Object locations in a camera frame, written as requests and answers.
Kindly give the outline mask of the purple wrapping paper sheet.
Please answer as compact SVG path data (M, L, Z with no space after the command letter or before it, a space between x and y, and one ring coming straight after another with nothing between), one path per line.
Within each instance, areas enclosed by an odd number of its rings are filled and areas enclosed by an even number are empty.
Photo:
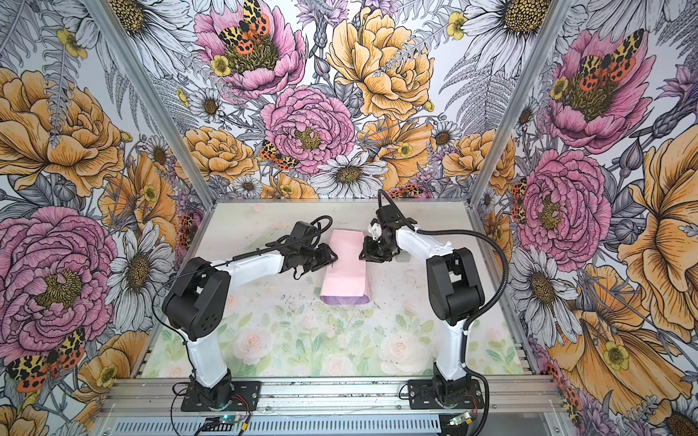
M365 236L361 232L336 229L328 245L338 259L325 268L320 299L327 305L363 305L371 293L366 262L360 260Z

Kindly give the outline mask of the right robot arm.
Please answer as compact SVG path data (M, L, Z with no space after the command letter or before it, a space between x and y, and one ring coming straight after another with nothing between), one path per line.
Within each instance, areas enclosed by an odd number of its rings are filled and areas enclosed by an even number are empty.
M442 398L471 388L466 370L469 320L485 305L485 293L476 261L467 248L454 249L420 232L394 205L377 208L359 258L387 263L401 253L425 264L428 301L443 322L440 350L434 364L433 386Z

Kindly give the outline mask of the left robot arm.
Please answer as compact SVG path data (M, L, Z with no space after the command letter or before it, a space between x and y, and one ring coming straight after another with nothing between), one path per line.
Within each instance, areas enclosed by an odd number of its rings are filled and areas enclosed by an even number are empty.
M290 234L261 249L214 263L195 257L185 264L165 296L162 312L184 336L196 385L216 389L229 376L216 333L228 293L267 276L291 271L298 280L332 265L338 256L321 241L332 223L328 215L310 223L299 221Z

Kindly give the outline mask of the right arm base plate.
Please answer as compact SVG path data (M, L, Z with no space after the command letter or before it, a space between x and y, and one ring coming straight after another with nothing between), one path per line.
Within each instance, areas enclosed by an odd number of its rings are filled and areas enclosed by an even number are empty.
M412 379L407 382L406 395L412 410L483 410L485 390L473 377L456 381Z

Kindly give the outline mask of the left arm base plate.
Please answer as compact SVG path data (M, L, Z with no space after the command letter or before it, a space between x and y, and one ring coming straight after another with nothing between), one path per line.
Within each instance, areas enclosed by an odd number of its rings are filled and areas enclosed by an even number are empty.
M254 412L260 399L260 381L222 380L215 387L193 381L180 406L182 412Z

